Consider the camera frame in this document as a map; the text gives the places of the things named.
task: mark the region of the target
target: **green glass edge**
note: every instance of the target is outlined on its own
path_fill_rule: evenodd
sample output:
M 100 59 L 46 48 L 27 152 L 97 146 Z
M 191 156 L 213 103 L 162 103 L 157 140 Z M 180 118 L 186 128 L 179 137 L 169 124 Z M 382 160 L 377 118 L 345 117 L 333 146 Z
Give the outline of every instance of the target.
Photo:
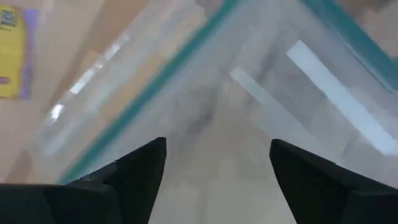
M 225 0 L 218 11 L 208 22 L 197 31 L 188 41 L 188 44 L 160 71 L 157 77 L 134 98 L 121 115 L 106 128 L 82 155 L 58 180 L 59 184 L 67 184 L 77 179 L 80 174 L 89 168 L 90 164 L 104 153 L 104 150 L 121 134 L 139 114 L 140 110 L 155 97 L 158 92 L 177 74 L 177 71 L 185 65 L 190 56 L 204 43 L 223 19 L 235 8 L 241 0 Z
M 398 90 L 398 66 L 363 31 L 357 23 L 332 0 L 301 0 L 326 25 L 335 30 L 351 53 L 389 91 Z

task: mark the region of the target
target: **black plastic part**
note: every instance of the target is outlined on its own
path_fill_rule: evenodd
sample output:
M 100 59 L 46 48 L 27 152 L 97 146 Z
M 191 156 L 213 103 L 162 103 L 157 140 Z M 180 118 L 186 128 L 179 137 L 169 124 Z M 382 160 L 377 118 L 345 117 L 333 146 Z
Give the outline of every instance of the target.
M 67 185 L 0 185 L 1 223 L 148 223 L 162 181 L 166 139 Z
M 275 139 L 270 159 L 297 224 L 398 223 L 398 190 Z

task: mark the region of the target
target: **yellow label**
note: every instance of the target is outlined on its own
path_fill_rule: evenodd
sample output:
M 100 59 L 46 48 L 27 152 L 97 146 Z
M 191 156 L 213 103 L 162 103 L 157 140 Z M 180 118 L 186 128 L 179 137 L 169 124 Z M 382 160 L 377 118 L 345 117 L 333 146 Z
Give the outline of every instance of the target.
M 0 5 L 0 97 L 17 97 L 27 38 L 22 12 Z

